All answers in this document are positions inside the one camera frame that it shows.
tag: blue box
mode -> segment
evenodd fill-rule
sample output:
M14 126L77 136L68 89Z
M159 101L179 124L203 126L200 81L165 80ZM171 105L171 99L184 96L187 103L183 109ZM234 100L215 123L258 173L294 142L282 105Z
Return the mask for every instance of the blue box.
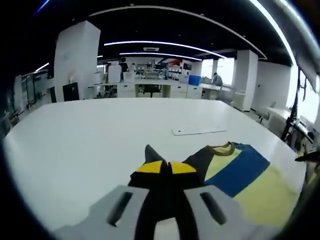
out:
M199 86L201 77L195 75L189 75L189 84L194 86Z

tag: gray gripper base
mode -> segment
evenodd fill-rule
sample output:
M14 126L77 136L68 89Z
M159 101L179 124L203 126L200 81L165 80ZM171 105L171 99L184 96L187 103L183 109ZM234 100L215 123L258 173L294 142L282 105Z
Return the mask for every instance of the gray gripper base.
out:
M192 208L199 240L268 240L278 232L276 227L246 221L239 204L215 186L184 190L184 194ZM216 218L205 204L203 194L211 199L211 212Z
M138 217L149 190L117 186L91 206L89 216L74 226L64 226L54 232L60 240L134 240ZM108 222L124 196L131 196L117 226Z

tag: black door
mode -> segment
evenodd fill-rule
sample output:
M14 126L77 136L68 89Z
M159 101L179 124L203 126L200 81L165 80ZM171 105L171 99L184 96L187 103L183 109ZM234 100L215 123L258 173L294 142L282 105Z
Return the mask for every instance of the black door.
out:
M52 103L56 103L57 99L56 99L56 91L55 91L55 87L50 87L50 96L51 96L51 102Z
M71 83L63 86L63 97L64 101L75 101L79 100L78 83Z

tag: ceiling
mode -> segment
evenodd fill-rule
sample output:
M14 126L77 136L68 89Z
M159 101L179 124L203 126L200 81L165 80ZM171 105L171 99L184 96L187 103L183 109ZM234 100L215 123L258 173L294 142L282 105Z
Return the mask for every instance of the ceiling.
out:
M11 12L5 45L6 69L12 76L26 74L43 64L54 62L59 33L81 21L88 20L101 30L98 54L105 59L118 58L123 52L143 52L143 47L158 47L160 53L216 58L201 51L157 44L121 44L104 46L117 41L147 40L189 45L217 51L226 57L237 57L237 50L250 49L267 61L291 65L289 55L277 33L264 16L248 0L50 0L37 14L43 0L21 1L20 8ZM239 36L197 16L173 10L134 8L99 11L134 6L165 6L188 11L212 19Z

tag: black ceiling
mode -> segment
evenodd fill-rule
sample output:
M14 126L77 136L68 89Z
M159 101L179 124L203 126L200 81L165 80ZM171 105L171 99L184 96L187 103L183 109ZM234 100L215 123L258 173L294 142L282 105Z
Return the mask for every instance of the black ceiling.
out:
M9 29L5 45L6 68L13 75L32 72L43 64L53 63L59 32L88 20L101 30L99 55L117 58L121 52L143 52L143 47L159 47L159 52L196 56L201 52L174 46L129 44L104 46L104 43L130 40L164 41L190 45L209 51L221 51L236 57L237 50L251 49L247 42L204 19L162 9L125 9L95 16L106 9L141 5L165 6L203 14L245 36L262 51L268 61L290 65L287 51L273 27L248 0L50 0L37 14L43 0L13 2L20 8L7 19Z

